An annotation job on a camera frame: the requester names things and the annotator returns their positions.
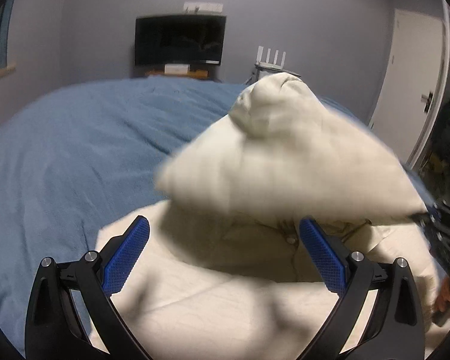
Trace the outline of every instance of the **black flat screen tv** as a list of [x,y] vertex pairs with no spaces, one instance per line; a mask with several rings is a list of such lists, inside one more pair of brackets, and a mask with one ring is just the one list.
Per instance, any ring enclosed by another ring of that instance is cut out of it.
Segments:
[[215,64],[222,62],[225,16],[167,15],[138,17],[135,66]]

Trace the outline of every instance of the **metal screw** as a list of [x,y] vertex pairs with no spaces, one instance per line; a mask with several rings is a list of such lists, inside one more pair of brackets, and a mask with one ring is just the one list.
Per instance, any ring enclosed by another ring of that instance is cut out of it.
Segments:
[[363,253],[361,253],[359,251],[352,252],[351,256],[352,256],[352,259],[357,261],[357,262],[360,262],[360,261],[362,261],[365,258]]
[[42,259],[42,266],[48,267],[52,263],[52,259],[50,257],[45,257]]
[[96,251],[88,251],[85,253],[85,261],[88,261],[90,263],[92,261],[95,261],[97,259],[97,257],[98,257],[98,254]]
[[397,259],[397,264],[398,264],[399,266],[401,266],[402,268],[406,268],[406,266],[408,266],[408,262],[407,262],[404,258],[402,258],[402,257],[400,257],[399,259]]

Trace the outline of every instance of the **blue bedsheet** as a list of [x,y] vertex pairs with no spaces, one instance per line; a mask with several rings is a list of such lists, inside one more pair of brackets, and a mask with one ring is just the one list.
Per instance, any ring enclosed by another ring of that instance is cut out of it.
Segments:
[[0,129],[0,327],[15,347],[24,353],[40,260],[76,260],[101,227],[161,200],[152,182],[159,163],[243,89],[162,77],[93,82],[43,97]]

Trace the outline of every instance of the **white door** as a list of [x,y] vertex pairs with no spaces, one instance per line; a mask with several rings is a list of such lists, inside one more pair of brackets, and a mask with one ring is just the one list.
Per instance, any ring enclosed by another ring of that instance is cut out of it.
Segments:
[[403,162],[425,125],[428,98],[435,100],[442,49],[441,20],[395,11],[390,60],[370,127]]

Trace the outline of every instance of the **blue gripper pad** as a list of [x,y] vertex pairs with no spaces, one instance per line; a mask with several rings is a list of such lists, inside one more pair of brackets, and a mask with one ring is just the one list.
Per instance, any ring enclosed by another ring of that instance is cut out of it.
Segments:
[[326,241],[319,225],[311,219],[302,219],[298,229],[300,239],[312,257],[328,290],[339,296],[343,295],[347,288],[345,267]]
[[122,244],[103,270],[103,292],[110,297],[120,292],[142,253],[149,237],[150,224],[144,217],[137,218],[129,228]]

